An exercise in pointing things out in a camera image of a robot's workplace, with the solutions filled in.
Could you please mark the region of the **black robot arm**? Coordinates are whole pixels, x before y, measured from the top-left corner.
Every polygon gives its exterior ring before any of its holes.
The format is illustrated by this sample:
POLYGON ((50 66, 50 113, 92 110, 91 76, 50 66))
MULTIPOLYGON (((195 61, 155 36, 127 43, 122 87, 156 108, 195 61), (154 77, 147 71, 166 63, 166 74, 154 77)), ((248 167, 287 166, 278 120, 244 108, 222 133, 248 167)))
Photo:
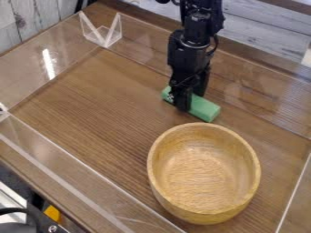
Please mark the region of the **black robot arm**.
POLYGON ((191 109, 192 95, 204 96, 210 82, 211 59, 223 29, 223 0, 156 0, 180 7, 182 29, 170 34, 170 96, 182 110, 191 109))

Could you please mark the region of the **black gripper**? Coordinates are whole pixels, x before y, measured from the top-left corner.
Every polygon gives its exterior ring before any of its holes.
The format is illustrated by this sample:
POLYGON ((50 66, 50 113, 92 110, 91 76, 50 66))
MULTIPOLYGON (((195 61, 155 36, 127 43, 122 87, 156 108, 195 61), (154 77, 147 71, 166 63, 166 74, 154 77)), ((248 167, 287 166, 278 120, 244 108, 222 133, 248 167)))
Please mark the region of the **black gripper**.
POLYGON ((170 35, 168 65, 171 68, 171 96, 176 108, 187 112, 191 108, 192 91, 204 96, 210 82, 210 36, 195 32, 195 36, 182 29, 170 35))

